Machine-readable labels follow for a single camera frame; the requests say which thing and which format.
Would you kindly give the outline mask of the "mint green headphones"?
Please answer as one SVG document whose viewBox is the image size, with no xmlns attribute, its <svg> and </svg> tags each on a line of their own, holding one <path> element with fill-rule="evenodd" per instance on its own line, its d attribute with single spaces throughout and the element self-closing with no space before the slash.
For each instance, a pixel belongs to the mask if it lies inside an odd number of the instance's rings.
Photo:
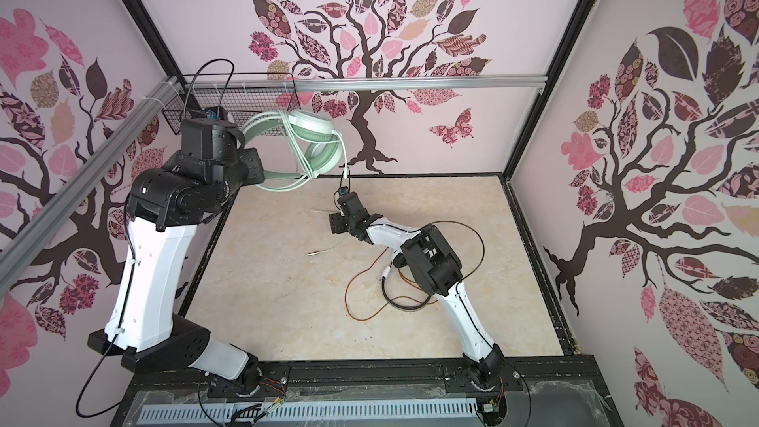
<svg viewBox="0 0 759 427">
<path fill-rule="evenodd" d="M 264 112 L 245 122 L 240 130 L 245 143 L 251 144 L 254 138 L 274 128 L 282 130 L 302 172 L 265 170 L 266 181 L 289 180 L 290 184 L 271 187 L 263 183 L 256 187 L 273 193 L 298 190 L 318 176 L 337 168 L 340 162 L 343 162 L 342 178 L 350 178 L 345 140 L 332 120 L 303 110 Z"/>
</svg>

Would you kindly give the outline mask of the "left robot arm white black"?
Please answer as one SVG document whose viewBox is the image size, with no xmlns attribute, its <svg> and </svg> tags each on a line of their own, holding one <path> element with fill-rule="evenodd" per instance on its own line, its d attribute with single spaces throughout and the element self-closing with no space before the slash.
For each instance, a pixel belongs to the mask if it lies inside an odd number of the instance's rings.
<svg viewBox="0 0 759 427">
<path fill-rule="evenodd" d="M 185 256 L 198 228 L 222 213 L 240 188 L 258 185 L 258 152 L 229 121 L 185 120 L 182 143 L 162 166 L 134 178 L 124 221 L 128 256 L 106 326 L 88 345 L 118 356 L 134 374 L 195 369 L 241 395 L 257 390 L 257 358 L 174 312 Z"/>
</svg>

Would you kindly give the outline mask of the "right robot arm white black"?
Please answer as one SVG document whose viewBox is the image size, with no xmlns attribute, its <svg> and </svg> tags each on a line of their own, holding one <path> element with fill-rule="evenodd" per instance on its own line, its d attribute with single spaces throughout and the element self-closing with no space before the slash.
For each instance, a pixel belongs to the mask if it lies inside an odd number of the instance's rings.
<svg viewBox="0 0 759 427">
<path fill-rule="evenodd" d="M 482 391 L 499 385 L 505 356 L 476 315 L 464 286 L 463 263 L 437 223 L 416 229 L 393 223 L 383 215 L 370 213 L 358 195 L 346 186 L 337 190 L 334 203 L 337 211 L 329 216 L 334 234 L 347 233 L 391 251 L 393 259 L 379 279 L 385 304 L 403 312 L 416 312 L 438 302 L 459 336 L 472 384 Z M 410 304 L 403 304 L 403 296 L 393 298 L 387 292 L 391 271 L 404 267 L 410 270 L 411 284 L 425 294 L 424 300 L 413 299 Z"/>
</svg>

